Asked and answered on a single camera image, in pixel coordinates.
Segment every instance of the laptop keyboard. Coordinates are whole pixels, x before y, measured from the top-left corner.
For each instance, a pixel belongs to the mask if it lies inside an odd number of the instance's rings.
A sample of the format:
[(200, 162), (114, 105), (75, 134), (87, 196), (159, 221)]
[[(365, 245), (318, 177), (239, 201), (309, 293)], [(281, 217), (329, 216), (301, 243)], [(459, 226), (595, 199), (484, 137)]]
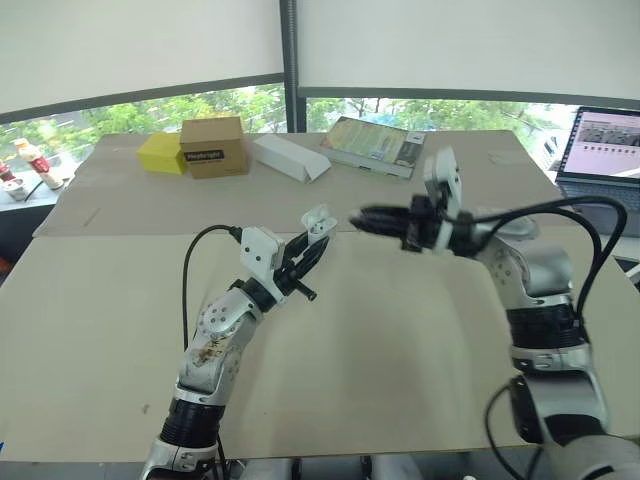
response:
[(640, 210), (640, 189), (637, 188), (620, 188), (593, 183), (562, 183), (562, 190), (567, 197), (602, 195), (624, 203), (629, 210)]

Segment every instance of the brown box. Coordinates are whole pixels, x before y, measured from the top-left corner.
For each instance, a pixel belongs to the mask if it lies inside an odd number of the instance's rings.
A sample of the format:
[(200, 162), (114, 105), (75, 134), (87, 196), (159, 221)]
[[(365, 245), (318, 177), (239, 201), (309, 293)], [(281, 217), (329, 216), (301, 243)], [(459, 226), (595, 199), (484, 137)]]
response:
[(193, 178), (247, 173), (239, 117), (185, 120), (180, 146)]

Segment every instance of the white roller shade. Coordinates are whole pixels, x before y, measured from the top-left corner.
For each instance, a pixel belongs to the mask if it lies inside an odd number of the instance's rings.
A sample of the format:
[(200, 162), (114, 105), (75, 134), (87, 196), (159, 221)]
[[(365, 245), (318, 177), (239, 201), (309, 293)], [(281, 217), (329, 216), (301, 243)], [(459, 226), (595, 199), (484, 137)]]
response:
[(277, 0), (0, 0), (0, 113), (283, 70)]
[(640, 99), (640, 0), (299, 0), (300, 87)]

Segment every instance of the laptop screen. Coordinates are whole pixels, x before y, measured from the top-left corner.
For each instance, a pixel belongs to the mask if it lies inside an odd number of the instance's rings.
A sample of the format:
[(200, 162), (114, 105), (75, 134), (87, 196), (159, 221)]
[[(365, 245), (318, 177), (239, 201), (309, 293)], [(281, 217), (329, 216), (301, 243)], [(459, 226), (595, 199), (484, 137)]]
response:
[(640, 179), (640, 112), (579, 109), (559, 174)]

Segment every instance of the cardboard box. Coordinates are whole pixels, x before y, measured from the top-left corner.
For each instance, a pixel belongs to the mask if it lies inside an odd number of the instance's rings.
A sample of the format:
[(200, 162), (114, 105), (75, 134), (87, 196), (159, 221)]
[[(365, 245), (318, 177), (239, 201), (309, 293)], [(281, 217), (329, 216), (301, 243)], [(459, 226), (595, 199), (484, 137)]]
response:
[(185, 120), (180, 145), (193, 178), (247, 173), (239, 117)]
[(187, 169), (179, 133), (154, 133), (136, 152), (142, 168), (150, 172), (177, 173)]
[(255, 159), (303, 183), (313, 182), (331, 168), (324, 155), (273, 134), (254, 140)]

